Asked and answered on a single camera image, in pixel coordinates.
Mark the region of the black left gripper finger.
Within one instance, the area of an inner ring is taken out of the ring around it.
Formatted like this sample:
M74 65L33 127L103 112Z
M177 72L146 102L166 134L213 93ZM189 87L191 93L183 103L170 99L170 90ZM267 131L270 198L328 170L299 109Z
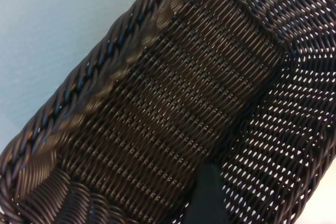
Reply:
M214 164L203 165L198 173L184 223L223 223L222 187L218 167Z

